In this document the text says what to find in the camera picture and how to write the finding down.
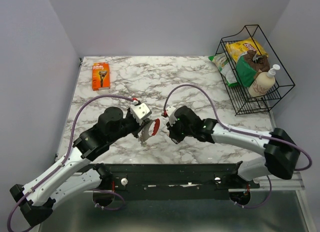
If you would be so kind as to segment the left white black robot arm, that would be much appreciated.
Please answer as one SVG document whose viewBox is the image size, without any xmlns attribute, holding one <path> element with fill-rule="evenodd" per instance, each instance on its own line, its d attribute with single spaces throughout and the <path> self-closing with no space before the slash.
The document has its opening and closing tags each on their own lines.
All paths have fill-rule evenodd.
<svg viewBox="0 0 320 232">
<path fill-rule="evenodd" d="M 74 173 L 86 167 L 117 140 L 139 132 L 150 124 L 151 109 L 145 104 L 130 105 L 127 113 L 109 107 L 99 115 L 97 123 L 69 144 L 67 152 L 44 173 L 31 182 L 16 184 L 10 193 L 30 227 L 45 221 L 68 197 L 90 189 L 106 189 L 111 177 L 98 168 L 75 178 Z"/>
</svg>

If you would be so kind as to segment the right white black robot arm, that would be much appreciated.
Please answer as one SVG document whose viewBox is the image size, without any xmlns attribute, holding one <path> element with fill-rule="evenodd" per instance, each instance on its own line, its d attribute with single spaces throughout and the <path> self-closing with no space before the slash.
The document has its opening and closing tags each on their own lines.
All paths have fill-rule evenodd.
<svg viewBox="0 0 320 232">
<path fill-rule="evenodd" d="M 230 175 L 230 182 L 240 188 L 257 177 L 274 175 L 290 180 L 295 171 L 300 152 L 293 148 L 293 140 L 280 128 L 272 132 L 247 129 L 235 131 L 230 125 L 220 125 L 216 119 L 201 119 L 187 106 L 168 106 L 164 111 L 168 117 L 166 124 L 170 139 L 178 144 L 186 137 L 200 142 L 228 144 L 259 154 L 250 161 L 239 162 L 236 171 Z"/>
</svg>

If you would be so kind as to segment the red white keyring carabiner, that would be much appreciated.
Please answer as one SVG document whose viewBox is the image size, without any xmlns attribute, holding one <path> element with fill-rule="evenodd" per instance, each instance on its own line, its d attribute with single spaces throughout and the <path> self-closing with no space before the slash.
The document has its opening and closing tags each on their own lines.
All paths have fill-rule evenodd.
<svg viewBox="0 0 320 232">
<path fill-rule="evenodd" d="M 160 128 L 160 119 L 153 119 L 146 123 L 146 125 L 141 130 L 141 135 L 139 137 L 140 143 L 142 145 L 146 144 L 147 140 L 155 136 Z"/>
</svg>

